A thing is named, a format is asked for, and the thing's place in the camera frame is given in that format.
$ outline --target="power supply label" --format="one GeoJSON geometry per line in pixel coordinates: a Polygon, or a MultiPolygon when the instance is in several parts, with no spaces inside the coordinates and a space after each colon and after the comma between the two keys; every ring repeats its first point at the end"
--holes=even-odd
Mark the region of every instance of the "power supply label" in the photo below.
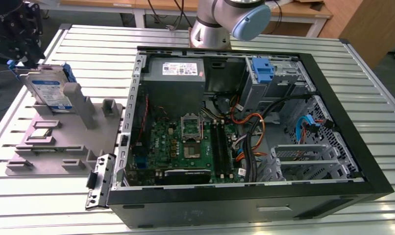
{"type": "Polygon", "coordinates": [[[164,63],[163,75],[198,75],[196,63],[164,63]]]}
{"type": "Polygon", "coordinates": [[[62,91],[62,84],[59,81],[32,81],[34,88],[38,95],[42,97],[47,105],[59,110],[72,108],[72,103],[62,91]]]}

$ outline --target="ram slot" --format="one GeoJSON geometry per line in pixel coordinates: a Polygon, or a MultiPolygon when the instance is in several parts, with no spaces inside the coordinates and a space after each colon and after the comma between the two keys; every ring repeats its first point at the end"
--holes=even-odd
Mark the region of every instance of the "ram slot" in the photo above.
{"type": "Polygon", "coordinates": [[[211,124],[211,145],[214,155],[215,175],[226,175],[231,172],[231,162],[227,147],[227,135],[224,125],[211,124]]]}

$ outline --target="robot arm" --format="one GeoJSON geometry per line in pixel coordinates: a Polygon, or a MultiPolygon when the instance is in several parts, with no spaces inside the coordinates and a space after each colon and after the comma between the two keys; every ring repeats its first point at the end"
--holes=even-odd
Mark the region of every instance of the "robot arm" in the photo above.
{"type": "Polygon", "coordinates": [[[39,5],[23,0],[0,0],[0,63],[22,61],[35,68],[46,58],[40,50],[42,34],[39,5]]]}
{"type": "Polygon", "coordinates": [[[230,33],[242,41],[252,40],[266,29],[270,15],[264,0],[200,0],[192,47],[226,49],[230,33]]]}

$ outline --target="slotted metal surface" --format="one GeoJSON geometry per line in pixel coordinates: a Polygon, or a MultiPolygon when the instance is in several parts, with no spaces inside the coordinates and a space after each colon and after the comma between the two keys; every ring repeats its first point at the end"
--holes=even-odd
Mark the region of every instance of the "slotted metal surface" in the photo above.
{"type": "MultiPolygon", "coordinates": [[[[234,49],[311,53],[395,189],[395,103],[350,46],[334,39],[260,36],[234,49]]],[[[47,63],[67,61],[92,102],[126,104],[136,46],[187,47],[187,31],[74,25],[60,30],[47,63]]],[[[84,211],[86,177],[15,178],[4,174],[14,146],[35,115],[23,88],[0,123],[0,233],[132,232],[111,210],[84,211]]],[[[156,234],[395,234],[395,193],[318,220],[140,230],[156,234]]]]}

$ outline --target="green motherboard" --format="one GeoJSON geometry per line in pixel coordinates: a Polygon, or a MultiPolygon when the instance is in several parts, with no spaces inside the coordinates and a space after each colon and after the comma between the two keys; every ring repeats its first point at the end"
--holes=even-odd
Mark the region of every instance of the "green motherboard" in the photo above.
{"type": "MultiPolygon", "coordinates": [[[[202,139],[183,140],[182,139],[182,122],[160,120],[152,124],[151,130],[151,145],[148,155],[136,156],[138,164],[138,185],[155,185],[155,174],[167,169],[206,169],[211,170],[210,183],[238,183],[242,181],[242,176],[238,175],[238,168],[232,167],[231,151],[228,152],[228,164],[232,168],[232,174],[216,176],[215,163],[212,157],[212,142],[211,142],[211,123],[199,123],[202,128],[202,139]]],[[[224,125],[226,135],[231,137],[236,133],[232,124],[224,125]]],[[[183,133],[199,132],[196,125],[184,124],[183,133]]]]}

